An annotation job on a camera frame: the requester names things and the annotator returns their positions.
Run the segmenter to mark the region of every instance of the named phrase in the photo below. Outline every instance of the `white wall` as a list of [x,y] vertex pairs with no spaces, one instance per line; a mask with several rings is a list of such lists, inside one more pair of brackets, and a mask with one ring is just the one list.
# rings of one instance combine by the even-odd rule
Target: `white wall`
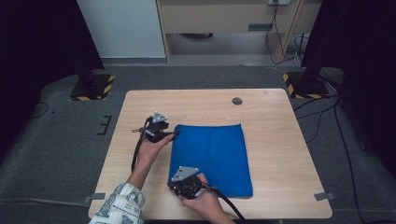
[[165,58],[155,0],[78,0],[101,58]]

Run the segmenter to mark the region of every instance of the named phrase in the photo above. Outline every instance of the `folded blue towel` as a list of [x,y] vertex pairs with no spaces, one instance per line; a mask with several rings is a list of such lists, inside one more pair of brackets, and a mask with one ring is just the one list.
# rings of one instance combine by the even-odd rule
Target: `folded blue towel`
[[245,138],[240,124],[230,126],[177,125],[169,181],[179,166],[198,168],[209,185],[227,197],[253,196]]

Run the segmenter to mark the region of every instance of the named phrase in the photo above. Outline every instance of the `sleeve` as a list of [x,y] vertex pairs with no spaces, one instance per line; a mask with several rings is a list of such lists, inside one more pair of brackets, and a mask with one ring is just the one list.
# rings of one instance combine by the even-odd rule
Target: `sleeve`
[[134,185],[123,183],[116,187],[92,218],[90,224],[144,224],[141,211],[145,197]]

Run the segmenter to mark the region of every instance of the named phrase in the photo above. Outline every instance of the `gray carpet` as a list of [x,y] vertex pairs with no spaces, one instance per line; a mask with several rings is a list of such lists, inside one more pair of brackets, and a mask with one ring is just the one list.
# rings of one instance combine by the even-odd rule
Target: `gray carpet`
[[[84,203],[92,195],[111,141],[120,108],[129,90],[282,88],[282,74],[295,67],[108,67],[116,76],[104,101],[70,102],[78,77],[49,84],[33,119],[24,127],[0,167],[0,199],[36,198]],[[307,100],[290,99],[293,107]],[[317,100],[296,111],[299,118],[334,104]],[[371,152],[362,151],[346,112],[337,107],[356,178],[361,213],[368,222],[396,219],[396,180]],[[106,135],[104,116],[112,116]],[[299,119],[306,140],[315,136],[319,114]],[[333,216],[326,220],[283,220],[297,223],[361,223],[354,203],[347,156],[332,110],[323,113],[318,136],[308,148],[331,200]],[[36,203],[0,204],[0,224],[88,223],[88,208]]]

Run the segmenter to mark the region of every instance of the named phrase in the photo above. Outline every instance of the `person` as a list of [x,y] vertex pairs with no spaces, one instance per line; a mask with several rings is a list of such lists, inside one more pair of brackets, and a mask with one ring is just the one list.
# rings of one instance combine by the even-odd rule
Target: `person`
[[[90,224],[126,224],[144,223],[141,211],[145,203],[145,197],[141,190],[149,174],[151,165],[155,162],[161,149],[172,139],[173,135],[166,136],[158,143],[151,143],[144,139],[137,154],[137,162],[134,170],[125,183],[119,184],[114,192],[107,198],[105,203],[91,219]],[[198,178],[207,183],[204,174],[198,174]],[[205,190],[196,199],[189,200],[178,196],[184,206],[195,210],[201,217],[213,224],[234,224],[219,203],[214,192]]]

